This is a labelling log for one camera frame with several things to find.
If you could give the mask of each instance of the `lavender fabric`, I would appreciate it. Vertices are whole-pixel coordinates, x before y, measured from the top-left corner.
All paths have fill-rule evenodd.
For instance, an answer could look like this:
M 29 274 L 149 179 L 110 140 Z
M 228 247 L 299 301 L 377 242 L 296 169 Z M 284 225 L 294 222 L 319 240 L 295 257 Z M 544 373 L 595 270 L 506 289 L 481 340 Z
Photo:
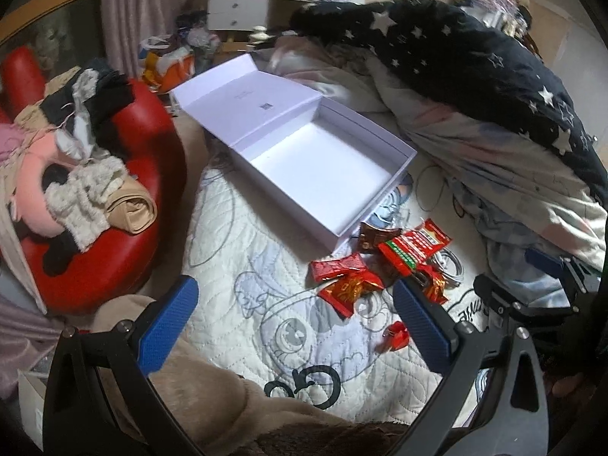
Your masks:
M 57 344 L 63 324 L 17 307 L 0 295 L 0 397 L 17 387 L 17 369 L 29 370 Z
M 109 63 L 137 77 L 139 43 L 171 34 L 185 0 L 101 0 L 103 38 Z
M 17 124 L 0 123 L 0 163 L 23 144 L 24 138 L 25 132 Z

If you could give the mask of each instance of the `white quilt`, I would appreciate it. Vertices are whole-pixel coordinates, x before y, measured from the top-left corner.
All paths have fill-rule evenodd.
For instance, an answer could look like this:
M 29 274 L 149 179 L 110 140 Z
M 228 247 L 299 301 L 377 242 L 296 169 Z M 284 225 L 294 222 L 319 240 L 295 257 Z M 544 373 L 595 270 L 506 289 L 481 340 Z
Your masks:
M 402 190 L 411 196 L 399 217 L 410 226 L 431 217 L 454 239 L 449 248 L 461 259 L 465 276 L 460 287 L 446 292 L 446 307 L 455 320 L 466 318 L 481 328 L 485 317 L 471 290 L 472 280 L 486 270 L 481 238 L 438 167 L 419 154 L 410 174 Z M 353 421 L 411 423 L 440 377 L 426 368 L 413 343 L 378 353 L 382 333 L 399 320 L 388 292 L 361 298 L 346 321 L 317 298 L 324 285 L 311 283 L 309 262 L 323 257 L 319 245 L 220 152 L 201 179 L 184 256 L 183 271 L 200 288 L 187 326 L 190 341 L 214 364 L 261 386 L 278 380 L 296 391 L 294 370 L 330 366 L 340 391 L 329 412 Z M 315 373 L 306 380 L 314 385 L 296 397 L 327 402 L 334 389 L 330 377 Z M 278 388 L 272 395 L 286 393 Z M 476 402 L 473 390 L 459 423 Z

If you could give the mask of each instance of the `red inflatable chair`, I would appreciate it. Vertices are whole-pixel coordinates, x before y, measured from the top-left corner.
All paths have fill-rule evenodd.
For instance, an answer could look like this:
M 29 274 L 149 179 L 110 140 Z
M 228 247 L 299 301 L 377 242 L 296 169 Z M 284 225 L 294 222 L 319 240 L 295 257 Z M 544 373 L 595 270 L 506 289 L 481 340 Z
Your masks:
M 10 53 L 0 70 L 7 107 L 14 118 L 26 105 L 44 96 L 44 77 L 32 52 L 25 47 Z M 158 206 L 150 228 L 137 235 L 110 228 L 93 246 L 79 253 L 68 270 L 56 277 L 43 271 L 43 255 L 49 245 L 35 235 L 21 241 L 36 285 L 49 310 L 64 314 L 87 314 L 119 295 L 133 293 L 143 285 L 154 254 L 168 236 L 184 190 L 184 149 L 170 116 L 142 82 L 132 81 L 135 101 L 112 120 L 120 140 L 131 154 L 127 168 L 138 176 Z M 8 115 L 0 109 L 0 121 Z

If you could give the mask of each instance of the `drawer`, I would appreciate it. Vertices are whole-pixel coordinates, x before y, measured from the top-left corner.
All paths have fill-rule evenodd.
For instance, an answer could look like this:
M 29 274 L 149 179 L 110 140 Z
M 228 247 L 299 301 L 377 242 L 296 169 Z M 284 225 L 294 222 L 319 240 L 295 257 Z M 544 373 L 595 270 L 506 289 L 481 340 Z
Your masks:
M 207 15 L 210 31 L 252 31 L 254 26 L 266 26 L 266 12 L 232 11 Z
M 260 12 L 268 11 L 268 0 L 209 0 L 207 12 L 222 14 L 226 12 Z

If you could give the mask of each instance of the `white cardboard box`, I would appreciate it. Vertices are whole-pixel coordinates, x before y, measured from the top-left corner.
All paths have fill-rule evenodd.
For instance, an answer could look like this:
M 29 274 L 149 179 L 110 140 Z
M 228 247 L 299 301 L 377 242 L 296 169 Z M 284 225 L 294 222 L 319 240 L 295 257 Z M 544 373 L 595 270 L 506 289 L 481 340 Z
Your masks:
M 43 380 L 48 376 L 21 370 L 19 370 L 18 375 L 21 424 L 30 439 L 42 449 L 44 396 L 46 394 L 46 386 Z
M 242 55 L 172 91 L 330 252 L 397 185 L 416 151 L 381 126 Z

